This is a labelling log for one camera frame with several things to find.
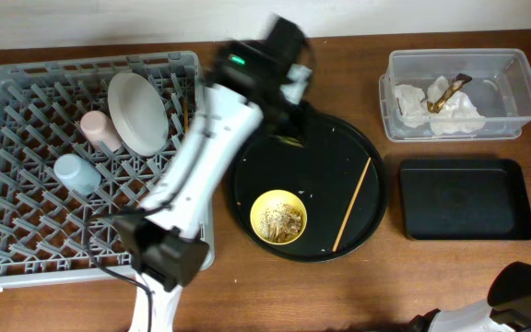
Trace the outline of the clear plastic bin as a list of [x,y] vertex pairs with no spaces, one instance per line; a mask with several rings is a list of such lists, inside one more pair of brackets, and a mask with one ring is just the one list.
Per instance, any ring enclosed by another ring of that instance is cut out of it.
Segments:
[[[485,117],[480,130],[436,136],[427,124],[419,128],[404,125],[394,95],[397,85],[426,90],[440,76],[451,84],[459,73],[472,77],[460,91]],[[531,67],[519,49],[393,51],[386,72],[379,78],[379,98],[384,132],[393,142],[515,139],[531,122]]]

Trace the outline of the gold foil wrapper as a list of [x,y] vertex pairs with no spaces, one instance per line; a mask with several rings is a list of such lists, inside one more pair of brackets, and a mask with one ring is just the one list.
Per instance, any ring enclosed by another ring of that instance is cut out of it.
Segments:
[[443,95],[436,102],[427,102],[427,109],[430,113],[439,113],[443,106],[448,102],[455,93],[460,90],[465,84],[469,83],[472,77],[463,73],[459,73],[451,82],[449,87]]

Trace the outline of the black rectangular tray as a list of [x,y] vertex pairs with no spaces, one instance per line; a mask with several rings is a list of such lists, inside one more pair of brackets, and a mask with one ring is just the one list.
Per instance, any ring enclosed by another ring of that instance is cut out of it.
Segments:
[[404,160],[398,176],[414,240],[531,240],[531,207],[514,160]]

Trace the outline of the light blue plastic cup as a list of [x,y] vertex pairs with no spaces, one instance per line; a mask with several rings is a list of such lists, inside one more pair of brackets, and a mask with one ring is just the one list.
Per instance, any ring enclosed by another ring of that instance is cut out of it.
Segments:
[[69,191],[76,191],[82,196],[93,193],[101,183],[97,169],[75,154],[65,154],[58,158],[53,171]]

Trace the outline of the yellow bowl with food scraps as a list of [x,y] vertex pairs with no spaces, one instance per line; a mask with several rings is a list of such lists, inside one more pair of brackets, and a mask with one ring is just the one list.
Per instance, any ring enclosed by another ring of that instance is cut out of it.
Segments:
[[286,245],[297,241],[306,230],[306,206],[285,190],[270,190],[254,201],[250,223],[255,235],[268,244]]

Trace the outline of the grey round plate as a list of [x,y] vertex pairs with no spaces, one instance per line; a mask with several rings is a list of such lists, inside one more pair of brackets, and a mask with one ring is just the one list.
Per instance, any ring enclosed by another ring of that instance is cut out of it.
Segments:
[[141,156],[161,151],[169,135],[169,121],[153,85],[135,73],[116,74],[108,89],[112,122],[120,138]]

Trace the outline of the wooden chopstick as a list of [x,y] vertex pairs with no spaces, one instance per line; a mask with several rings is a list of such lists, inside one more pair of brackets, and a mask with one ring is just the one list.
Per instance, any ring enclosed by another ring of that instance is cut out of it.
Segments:
[[188,112],[188,101],[186,97],[183,97],[183,128],[184,128],[184,133],[187,134],[189,130],[189,112]]
[[363,167],[363,170],[362,170],[362,172],[360,174],[360,178],[359,178],[359,180],[357,182],[357,185],[356,185],[356,187],[354,189],[352,197],[351,197],[351,199],[349,201],[348,208],[347,208],[347,210],[345,212],[344,218],[342,219],[340,228],[339,228],[339,230],[337,232],[336,239],[334,241],[334,245],[332,247],[332,253],[336,252],[336,250],[337,250],[337,248],[338,248],[338,246],[339,246],[339,244],[341,242],[343,233],[344,233],[344,231],[346,229],[346,226],[347,226],[347,223],[348,223],[348,219],[349,219],[351,211],[352,211],[352,209],[353,209],[353,207],[355,205],[355,202],[356,202],[357,197],[358,197],[359,192],[360,192],[360,188],[361,188],[362,183],[363,183],[363,181],[365,179],[365,176],[366,176],[366,174],[367,174],[367,172],[369,170],[371,162],[372,162],[372,157],[369,157],[368,160],[366,161],[365,166]]

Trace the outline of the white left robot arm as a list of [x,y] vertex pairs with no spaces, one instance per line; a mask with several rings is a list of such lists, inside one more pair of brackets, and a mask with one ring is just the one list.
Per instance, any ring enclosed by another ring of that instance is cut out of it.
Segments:
[[301,29],[285,18],[277,18],[262,41],[221,46],[171,166],[138,208],[111,218],[136,273],[131,330],[172,330],[183,288],[210,249],[201,238],[201,219],[245,141],[261,132],[303,142],[301,97],[312,72],[298,62],[309,48]]

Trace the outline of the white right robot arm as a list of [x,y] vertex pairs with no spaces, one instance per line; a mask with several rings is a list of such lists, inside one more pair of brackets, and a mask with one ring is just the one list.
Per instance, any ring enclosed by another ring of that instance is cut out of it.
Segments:
[[414,317],[413,332],[531,331],[531,265],[514,262],[493,281],[486,299],[453,311],[435,309]]

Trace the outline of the grey plastic dishwasher rack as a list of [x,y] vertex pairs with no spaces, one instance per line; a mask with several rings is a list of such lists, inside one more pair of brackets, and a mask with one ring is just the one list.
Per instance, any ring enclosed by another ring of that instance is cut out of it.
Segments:
[[[108,111],[119,73],[151,83],[165,107],[170,133],[151,157],[129,147],[95,149],[80,128],[90,111]],[[90,281],[103,273],[83,247],[86,218],[137,205],[168,169],[199,97],[202,69],[190,51],[0,65],[0,288]],[[65,154],[101,175],[90,195],[69,191],[53,166]]]

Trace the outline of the pink plastic cup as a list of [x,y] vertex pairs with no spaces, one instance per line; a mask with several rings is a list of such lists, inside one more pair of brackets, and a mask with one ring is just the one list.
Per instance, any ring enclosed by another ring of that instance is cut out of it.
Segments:
[[95,149],[100,149],[103,143],[110,151],[116,151],[122,146],[112,120],[100,111],[85,113],[80,120],[80,128],[87,140]]

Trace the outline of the round black tray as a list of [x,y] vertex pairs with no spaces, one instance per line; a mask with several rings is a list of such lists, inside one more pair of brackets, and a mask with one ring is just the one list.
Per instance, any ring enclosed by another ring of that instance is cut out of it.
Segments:
[[[358,249],[377,230],[388,205],[383,160],[352,124],[318,113],[305,126],[303,147],[272,136],[253,134],[235,156],[227,176],[230,211],[239,228],[267,252],[295,262],[337,259]],[[351,211],[341,242],[332,247],[366,161],[369,170]],[[252,204],[270,190],[285,190],[306,206],[305,232],[286,245],[259,239],[250,223]]]

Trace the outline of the white paper napkin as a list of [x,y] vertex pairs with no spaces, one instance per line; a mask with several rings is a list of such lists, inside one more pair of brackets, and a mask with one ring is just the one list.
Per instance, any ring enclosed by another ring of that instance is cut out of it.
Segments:
[[428,111],[427,103],[436,102],[449,88],[444,77],[438,77],[426,90],[401,84],[394,89],[403,123],[407,127],[419,128],[428,125],[436,136],[456,133],[472,133],[486,123],[477,107],[463,91],[457,91],[438,113]]

